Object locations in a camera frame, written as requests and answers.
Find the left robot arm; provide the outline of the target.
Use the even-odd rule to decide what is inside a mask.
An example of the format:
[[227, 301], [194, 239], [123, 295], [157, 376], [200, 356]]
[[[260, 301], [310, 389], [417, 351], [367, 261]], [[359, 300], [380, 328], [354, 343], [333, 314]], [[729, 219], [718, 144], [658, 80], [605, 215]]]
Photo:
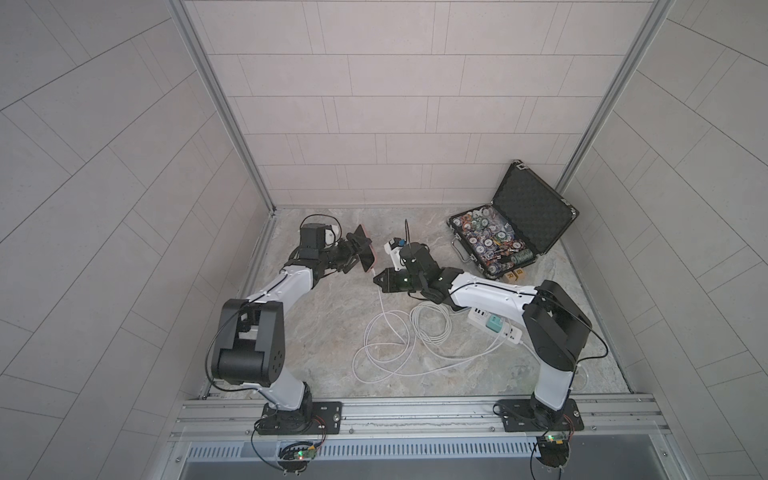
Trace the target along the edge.
[[277, 411], [303, 409], [310, 390], [284, 367], [284, 316], [322, 279], [356, 265], [367, 271], [374, 261], [363, 226], [345, 233], [339, 222], [303, 221], [298, 245], [277, 276], [261, 290], [223, 305], [203, 367], [211, 386], [228, 393], [256, 391]]

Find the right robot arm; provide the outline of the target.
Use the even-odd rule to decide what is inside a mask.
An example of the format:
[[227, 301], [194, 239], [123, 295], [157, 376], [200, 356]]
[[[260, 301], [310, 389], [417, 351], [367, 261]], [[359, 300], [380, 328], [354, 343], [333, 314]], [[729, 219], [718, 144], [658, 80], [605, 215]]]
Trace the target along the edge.
[[531, 341], [539, 374], [530, 400], [530, 420], [541, 427], [565, 415], [581, 354], [594, 329], [589, 318], [556, 282], [515, 286], [441, 267], [422, 243], [395, 238], [385, 246], [393, 265], [374, 277], [384, 293], [415, 294], [452, 310], [479, 309], [511, 321]]

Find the wooden dice blocks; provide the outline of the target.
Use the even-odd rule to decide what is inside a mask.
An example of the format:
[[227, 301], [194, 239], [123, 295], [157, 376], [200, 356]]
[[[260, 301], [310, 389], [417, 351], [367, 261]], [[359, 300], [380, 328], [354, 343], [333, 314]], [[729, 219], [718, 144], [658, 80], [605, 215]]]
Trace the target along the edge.
[[516, 268], [506, 272], [503, 278], [505, 282], [510, 284], [522, 284], [526, 279], [526, 273], [522, 268]]

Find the white power strip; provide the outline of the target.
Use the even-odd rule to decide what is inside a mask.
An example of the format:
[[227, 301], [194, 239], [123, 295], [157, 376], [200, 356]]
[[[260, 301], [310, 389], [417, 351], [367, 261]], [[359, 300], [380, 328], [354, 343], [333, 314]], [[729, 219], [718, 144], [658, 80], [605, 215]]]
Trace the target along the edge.
[[503, 339], [507, 343], [518, 345], [522, 342], [522, 330], [504, 317], [472, 308], [468, 312], [467, 321], [480, 331], [494, 338]]

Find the black poker chip case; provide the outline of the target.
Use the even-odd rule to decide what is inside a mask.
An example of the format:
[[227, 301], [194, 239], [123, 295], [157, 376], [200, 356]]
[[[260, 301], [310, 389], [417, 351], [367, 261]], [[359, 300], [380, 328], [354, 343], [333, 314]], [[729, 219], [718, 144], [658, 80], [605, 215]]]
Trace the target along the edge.
[[514, 159], [491, 201], [450, 216], [447, 226], [467, 260], [497, 280], [548, 253], [578, 216], [575, 206]]

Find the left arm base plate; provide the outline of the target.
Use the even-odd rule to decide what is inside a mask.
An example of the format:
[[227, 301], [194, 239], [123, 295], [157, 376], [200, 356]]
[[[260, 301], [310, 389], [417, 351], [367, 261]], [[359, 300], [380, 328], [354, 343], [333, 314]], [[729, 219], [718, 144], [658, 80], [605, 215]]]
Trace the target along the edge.
[[344, 404], [339, 401], [313, 402], [299, 410], [277, 410], [265, 405], [254, 430], [260, 436], [336, 435]]

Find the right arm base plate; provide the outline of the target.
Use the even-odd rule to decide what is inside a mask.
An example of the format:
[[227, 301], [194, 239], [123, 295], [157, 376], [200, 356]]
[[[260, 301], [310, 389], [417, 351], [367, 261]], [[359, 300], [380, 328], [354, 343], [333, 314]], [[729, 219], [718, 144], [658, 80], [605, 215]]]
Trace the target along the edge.
[[583, 431], [584, 422], [574, 399], [567, 398], [559, 410], [553, 410], [535, 398], [501, 399], [493, 405], [506, 432]]

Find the aluminium front rail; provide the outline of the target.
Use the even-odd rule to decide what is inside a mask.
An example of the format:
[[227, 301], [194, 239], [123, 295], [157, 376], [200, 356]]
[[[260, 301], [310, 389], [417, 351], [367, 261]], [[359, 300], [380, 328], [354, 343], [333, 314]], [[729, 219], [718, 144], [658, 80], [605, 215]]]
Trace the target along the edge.
[[[666, 434], [670, 428], [650, 394], [574, 395], [584, 422], [583, 435]], [[340, 432], [332, 439], [428, 438], [471, 436], [538, 436], [545, 431], [506, 432], [493, 405], [501, 399], [527, 396], [347, 398]], [[254, 430], [266, 404], [257, 400], [195, 400], [185, 402], [170, 428], [172, 441], [239, 441], [288, 439], [301, 435], [260, 436]]]

